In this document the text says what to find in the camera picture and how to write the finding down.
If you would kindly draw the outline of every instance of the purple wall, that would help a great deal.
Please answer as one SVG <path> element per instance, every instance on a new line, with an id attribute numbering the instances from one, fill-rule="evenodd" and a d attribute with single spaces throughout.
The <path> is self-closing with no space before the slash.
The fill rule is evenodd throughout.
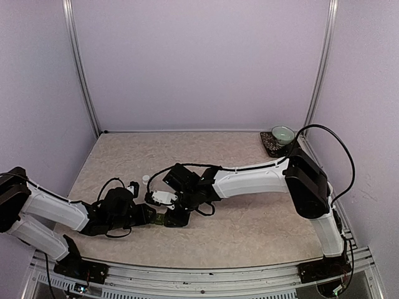
<path id="1" fill-rule="evenodd" d="M 389 298 L 399 298 L 399 2 L 340 1 L 316 123 L 347 144 L 357 181 L 342 198 L 360 245 L 369 245 Z M 323 133 L 310 142 L 337 192 L 350 181 L 345 153 Z"/>
<path id="2" fill-rule="evenodd" d="M 299 128 L 328 7 L 328 0 L 74 1 L 102 128 Z"/>
<path id="3" fill-rule="evenodd" d="M 0 172 L 20 165 L 67 195 L 94 135 L 61 1 L 0 1 Z M 0 297 L 16 298 L 33 250 L 0 235 Z"/>

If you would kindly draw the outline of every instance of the speckled tabletop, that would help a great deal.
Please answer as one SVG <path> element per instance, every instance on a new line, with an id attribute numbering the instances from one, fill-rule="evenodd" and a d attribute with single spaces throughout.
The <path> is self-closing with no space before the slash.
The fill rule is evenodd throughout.
<path id="1" fill-rule="evenodd" d="M 135 201 L 143 202 L 143 175 L 152 175 L 176 162 L 244 166 L 269 160 L 258 133 L 102 134 L 69 198 L 94 202 L 103 184 L 116 176 L 126 183 L 138 181 L 140 195 Z M 153 188 L 170 191 L 161 179 L 154 182 Z M 87 237 L 62 225 L 57 225 L 55 231 L 73 238 L 84 257 L 133 265 L 231 268 L 322 256 L 310 222 L 296 214 L 289 194 L 236 196 L 215 206 L 212 217 L 191 213 L 187 227 L 134 227 L 123 239 Z"/>

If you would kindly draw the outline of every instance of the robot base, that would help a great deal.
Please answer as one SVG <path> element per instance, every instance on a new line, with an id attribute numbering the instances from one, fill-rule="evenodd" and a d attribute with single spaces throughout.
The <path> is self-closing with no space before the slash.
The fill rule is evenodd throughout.
<path id="1" fill-rule="evenodd" d="M 108 265 L 82 260 L 74 241 L 67 235 L 64 235 L 64 238 L 69 246 L 69 254 L 56 263 L 54 272 L 85 282 L 94 282 L 103 285 L 108 274 Z"/>
<path id="2" fill-rule="evenodd" d="M 298 271 L 300 282 L 316 282 L 327 278 L 343 275 L 352 270 L 346 251 L 339 257 L 323 257 L 321 260 L 300 263 Z"/>

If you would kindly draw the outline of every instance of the black cable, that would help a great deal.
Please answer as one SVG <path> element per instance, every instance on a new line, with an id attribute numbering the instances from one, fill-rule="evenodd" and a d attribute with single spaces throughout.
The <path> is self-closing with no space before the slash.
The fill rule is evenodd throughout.
<path id="1" fill-rule="evenodd" d="M 50 293 L 51 293 L 51 297 L 52 299 L 56 299 L 55 295 L 54 295 L 54 290 L 52 289 L 51 286 L 51 279 L 50 279 L 50 270 L 49 270 L 49 257 L 47 256 L 47 254 L 44 253 L 44 257 L 46 258 L 46 272 L 47 272 L 47 282 L 49 284 L 49 289 L 50 289 Z"/>
<path id="2" fill-rule="evenodd" d="M 253 166 L 253 167 L 248 167 L 248 168 L 239 168 L 239 169 L 235 169 L 235 168 L 223 168 L 223 167 L 221 167 L 221 166 L 217 166 L 217 165 L 213 165 L 213 164 L 182 163 L 181 165 L 182 165 L 182 166 L 196 166 L 196 167 L 218 168 L 218 169 L 221 170 L 221 171 L 232 171 L 232 172 L 240 172 L 240 171 L 249 171 L 249 170 L 270 168 L 270 167 L 273 167 L 273 166 L 275 166 L 275 165 L 280 165 L 280 164 L 282 164 L 286 159 L 288 159 L 288 157 L 292 154 L 292 152 L 293 152 L 293 150 L 294 150 L 294 148 L 295 148 L 296 143 L 298 142 L 299 136 L 300 136 L 305 130 L 308 130 L 308 129 L 310 129 L 310 128 L 320 128 L 320 129 L 323 129 L 323 130 L 327 131 L 328 133 L 330 133 L 330 134 L 341 144 L 342 148 L 344 149 L 344 151 L 346 152 L 346 154 L 347 154 L 347 156 L 348 156 L 348 159 L 349 159 L 349 161 L 350 161 L 350 165 L 351 165 L 351 167 L 352 167 L 352 180 L 351 180 L 351 182 L 350 182 L 348 188 L 345 189 L 344 191 L 342 191 L 339 195 L 337 195 L 337 196 L 334 198 L 334 200 L 331 202 L 331 206 L 333 206 L 333 203 L 334 203 L 336 200 L 338 200 L 341 196 L 343 196 L 344 194 L 346 194 L 346 193 L 352 188 L 353 184 L 355 183 L 355 177 L 356 177 L 355 163 L 354 163 L 353 158 L 352 158 L 352 155 L 350 154 L 350 152 L 349 152 L 348 148 L 346 147 L 345 143 L 338 137 L 338 135 L 335 134 L 334 131 L 332 131 L 330 128 L 327 128 L 326 126 L 323 126 L 323 125 L 318 125 L 318 124 L 316 124 L 316 123 L 313 123 L 313 124 L 304 126 L 303 128 L 301 128 L 301 129 L 297 132 L 297 134 L 296 134 L 296 136 L 295 136 L 293 142 L 291 143 L 291 148 L 290 148 L 289 152 L 286 154 L 286 156 L 285 156 L 282 160 L 278 161 L 277 163 L 271 163 L 271 164 L 260 165 L 260 166 Z M 167 168 L 165 168 L 165 169 L 162 169 L 161 171 L 155 173 L 155 174 L 148 180 L 148 183 L 147 183 L 147 193 L 150 193 L 150 192 L 151 192 L 151 191 L 150 191 L 150 183 L 151 183 L 157 176 L 159 176 L 160 174 L 164 173 L 165 171 L 170 170 L 172 167 L 173 167 L 173 166 L 169 166 L 169 167 L 167 167 Z"/>
<path id="3" fill-rule="evenodd" d="M 342 292 L 339 294 L 339 296 L 341 296 L 343 293 L 345 293 L 345 291 L 348 289 L 350 283 L 352 282 L 353 274 L 354 274 L 354 271 L 355 271 L 355 258 L 354 258 L 354 256 L 353 256 L 353 247 L 352 247 L 352 243 L 350 242 L 350 240 L 348 240 L 348 239 L 346 239 L 346 238 L 344 238 L 344 240 L 345 240 L 347 243 L 349 243 L 349 246 L 350 246 L 350 257 L 352 258 L 352 269 L 351 269 L 351 271 L 350 271 L 349 281 L 348 281 L 348 283 L 344 286 L 344 289 L 343 289 Z"/>
<path id="4" fill-rule="evenodd" d="M 43 191 L 44 193 L 47 193 L 48 195 L 51 195 L 51 196 L 59 199 L 60 201 L 68 202 L 68 203 L 71 203 L 71 204 L 78 204 L 78 203 L 82 202 L 82 201 L 69 201 L 68 199 L 66 199 L 66 198 L 64 198 L 62 196 L 56 195 L 55 193 L 38 186 L 37 184 L 35 184 L 31 180 L 29 180 L 27 177 L 21 176 L 20 174 L 16 174 L 16 173 L 0 173 L 0 176 L 15 176 L 17 178 L 23 179 L 25 182 L 27 182 L 28 184 L 32 185 L 34 188 L 37 188 L 38 190 Z"/>
<path id="5" fill-rule="evenodd" d="M 112 181 L 121 182 L 123 188 L 126 188 L 126 187 L 125 187 L 125 184 L 123 183 L 123 181 L 122 181 L 120 178 L 112 178 L 112 179 L 109 179 L 109 180 L 104 184 L 104 186 L 102 186 L 101 191 L 100 191 L 99 195 L 97 196 L 97 200 L 96 200 L 96 201 L 99 201 L 99 200 L 100 200 L 101 194 L 103 193 L 104 189 L 105 189 L 105 188 L 108 186 L 108 184 L 111 183 Z"/>
<path id="6" fill-rule="evenodd" d="M 111 238 L 111 239 L 120 239 L 120 238 L 127 237 L 128 235 L 130 235 L 131 232 L 132 232 L 132 228 L 129 227 L 129 232 L 127 234 L 125 234 L 125 235 L 108 235 L 108 234 L 105 234 L 105 236 L 107 236 L 108 238 Z"/>
<path id="7" fill-rule="evenodd" d="M 218 170 L 221 171 L 231 171 L 231 172 L 240 172 L 240 171 L 248 171 L 248 170 L 255 170 L 255 169 L 262 169 L 262 168 L 269 168 L 273 167 L 276 164 L 267 164 L 267 165 L 260 165 L 260 166 L 253 166 L 253 167 L 248 167 L 248 168 L 224 168 L 222 166 L 218 165 L 213 165 L 213 164 L 201 164 L 201 163 L 180 163 L 182 166 L 194 166 L 194 167 L 205 167 L 205 168 L 217 168 Z M 169 166 L 167 168 L 162 169 L 161 171 L 155 173 L 147 182 L 147 192 L 150 193 L 150 184 L 151 182 L 160 174 L 164 173 L 165 171 L 171 170 L 173 166 Z M 173 204 L 162 204 L 162 206 L 172 206 Z"/>

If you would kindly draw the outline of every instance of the robotic arm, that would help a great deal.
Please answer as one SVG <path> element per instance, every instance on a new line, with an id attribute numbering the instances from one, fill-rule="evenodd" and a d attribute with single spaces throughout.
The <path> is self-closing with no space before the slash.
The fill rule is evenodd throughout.
<path id="1" fill-rule="evenodd" d="M 83 235 L 108 235 L 110 230 L 145 225 L 156 211 L 146 204 L 135 204 L 138 184 L 127 189 L 109 190 L 105 198 L 93 204 L 53 194 L 28 180 L 25 169 L 16 167 L 0 176 L 0 232 L 6 232 L 50 255 L 57 265 L 54 271 L 66 276 L 103 283 L 107 266 L 82 260 L 74 241 L 61 236 L 32 215 L 61 223 Z"/>
<path id="2" fill-rule="evenodd" d="M 350 271 L 342 222 L 335 207 L 331 206 L 332 187 L 327 175 L 300 148 L 294 149 L 288 158 L 273 163 L 233 169 L 215 166 L 206 169 L 202 176 L 176 164 L 163 181 L 176 192 L 148 192 L 145 200 L 168 207 L 164 219 L 168 227 L 186 226 L 192 211 L 204 215 L 199 210 L 204 203 L 212 206 L 214 213 L 214 201 L 242 194 L 289 192 L 297 213 L 312 223 L 324 254 L 319 263 L 303 264 L 304 273 L 310 275 L 304 280 L 337 274 L 332 270 L 334 265 L 339 265 L 341 271 Z M 320 273 L 325 273 L 326 277 L 316 277 Z"/>

